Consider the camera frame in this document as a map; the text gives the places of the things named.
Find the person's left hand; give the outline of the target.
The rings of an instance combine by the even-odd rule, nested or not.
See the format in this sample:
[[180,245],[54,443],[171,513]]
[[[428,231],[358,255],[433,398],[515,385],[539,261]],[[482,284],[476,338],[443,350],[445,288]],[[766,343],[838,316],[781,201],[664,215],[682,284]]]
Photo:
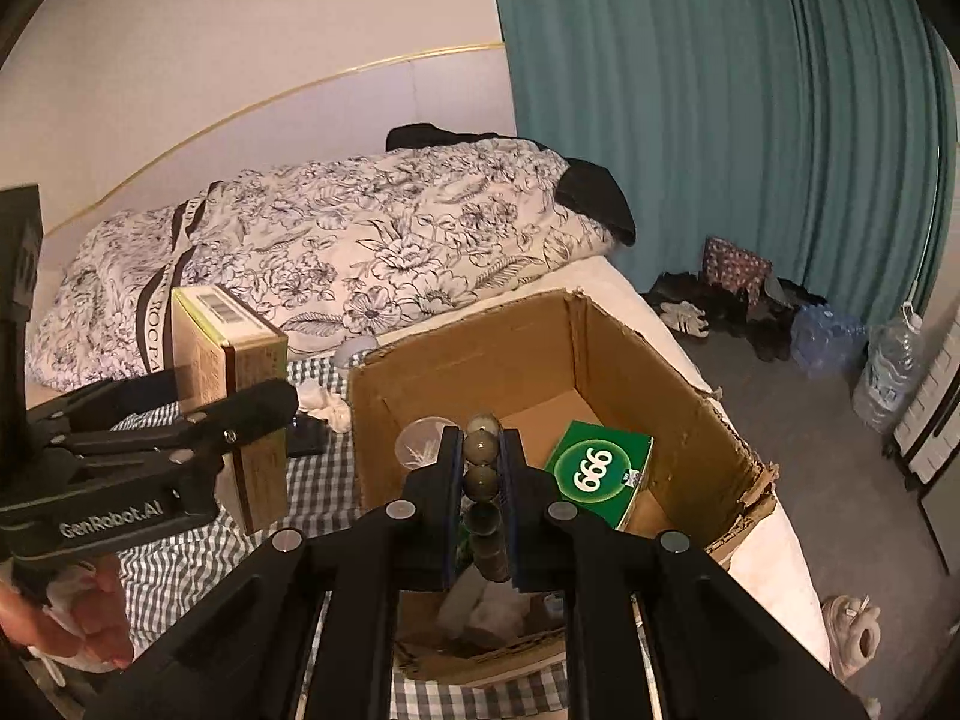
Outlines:
[[82,589],[61,613],[32,601],[2,569],[2,631],[21,649],[36,649],[60,660],[81,658],[108,670],[127,668],[133,660],[133,644],[121,561],[115,554],[96,557]]

